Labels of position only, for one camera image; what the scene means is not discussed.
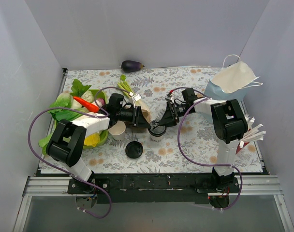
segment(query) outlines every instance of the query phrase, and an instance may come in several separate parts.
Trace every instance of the black lid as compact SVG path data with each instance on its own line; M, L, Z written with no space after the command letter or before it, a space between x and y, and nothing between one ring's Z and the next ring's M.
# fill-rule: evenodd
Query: black lid
M131 159L137 159L143 153L143 145L138 141L133 141L127 144L126 154Z
M159 126L159 121L153 120L150 123L151 128L148 129L149 133L155 137L160 137L165 134L166 126Z

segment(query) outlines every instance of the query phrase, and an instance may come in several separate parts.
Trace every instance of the eggplant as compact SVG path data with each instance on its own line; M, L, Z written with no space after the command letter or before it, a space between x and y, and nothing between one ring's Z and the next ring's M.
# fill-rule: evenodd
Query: eggplant
M140 71L143 67L145 67L145 66L142 65L140 62L136 62L136 61L132 61L132 60L125 60L121 64L121 69L125 73L132 73L132 72Z

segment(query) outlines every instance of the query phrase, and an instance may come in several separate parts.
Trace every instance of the paper cup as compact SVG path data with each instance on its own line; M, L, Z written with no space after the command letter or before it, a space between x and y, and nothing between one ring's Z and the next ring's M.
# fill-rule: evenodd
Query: paper cup
M126 124L124 124L123 121L118 121L114 126L108 129L108 132L115 140L123 140L126 137Z

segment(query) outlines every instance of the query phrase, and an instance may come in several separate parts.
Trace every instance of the gray wall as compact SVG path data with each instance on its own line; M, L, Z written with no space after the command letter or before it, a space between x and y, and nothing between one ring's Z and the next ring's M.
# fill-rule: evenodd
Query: gray wall
M63 68L221 66L268 0L26 0Z
M61 77L26 3L0 0L0 232L13 229L27 176L38 164L27 144L29 124L56 98ZM46 115L35 126L35 146L48 123Z
M294 224L294 0L269 2L241 57L264 83L245 102L265 126L259 146L280 178Z

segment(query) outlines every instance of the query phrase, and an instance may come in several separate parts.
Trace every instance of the black and white container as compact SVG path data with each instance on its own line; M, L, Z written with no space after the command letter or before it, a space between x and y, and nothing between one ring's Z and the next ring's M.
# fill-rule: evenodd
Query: black and white container
M150 138L153 141L160 141L164 134L166 133L166 126L159 126L159 122L156 120L153 120L150 123L151 128L148 129L150 133Z

